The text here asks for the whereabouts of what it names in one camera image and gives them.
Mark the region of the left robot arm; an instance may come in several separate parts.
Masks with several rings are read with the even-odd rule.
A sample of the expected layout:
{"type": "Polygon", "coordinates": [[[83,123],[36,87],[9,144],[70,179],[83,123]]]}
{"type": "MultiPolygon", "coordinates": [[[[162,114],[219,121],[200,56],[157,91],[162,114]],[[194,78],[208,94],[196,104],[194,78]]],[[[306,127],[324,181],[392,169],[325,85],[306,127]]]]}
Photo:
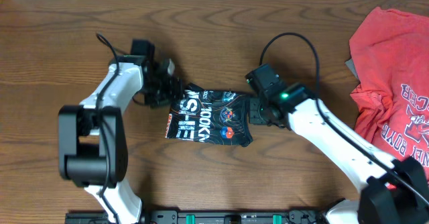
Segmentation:
{"type": "Polygon", "coordinates": [[[96,198],[101,212],[68,213],[66,223],[147,223],[143,201],[125,175],[128,149],[123,114],[137,93],[151,108],[170,104],[183,94],[167,58],[125,55],[112,59],[106,77],[77,105],[58,113],[59,171],[96,198]]]}

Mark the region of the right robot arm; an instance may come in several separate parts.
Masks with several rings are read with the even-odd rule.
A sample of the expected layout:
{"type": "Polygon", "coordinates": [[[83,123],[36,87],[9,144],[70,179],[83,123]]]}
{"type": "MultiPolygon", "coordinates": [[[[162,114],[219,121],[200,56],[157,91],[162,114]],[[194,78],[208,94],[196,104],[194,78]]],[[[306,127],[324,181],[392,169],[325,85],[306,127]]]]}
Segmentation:
{"type": "Polygon", "coordinates": [[[326,210],[325,223],[427,223],[428,185],[419,162],[398,160],[355,133],[308,88],[283,83],[251,84],[261,112],[314,144],[353,183],[359,200],[326,210]]]}

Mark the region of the black orange-patterned jersey shirt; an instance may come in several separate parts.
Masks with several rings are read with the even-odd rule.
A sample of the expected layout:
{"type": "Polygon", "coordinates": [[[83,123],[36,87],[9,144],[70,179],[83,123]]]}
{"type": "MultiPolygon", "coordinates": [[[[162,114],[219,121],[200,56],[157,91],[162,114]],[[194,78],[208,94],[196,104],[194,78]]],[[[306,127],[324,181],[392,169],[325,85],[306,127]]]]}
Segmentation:
{"type": "Polygon", "coordinates": [[[171,104],[165,138],[247,147],[253,141],[247,123],[249,100],[246,93],[189,84],[184,96],[171,104]]]}

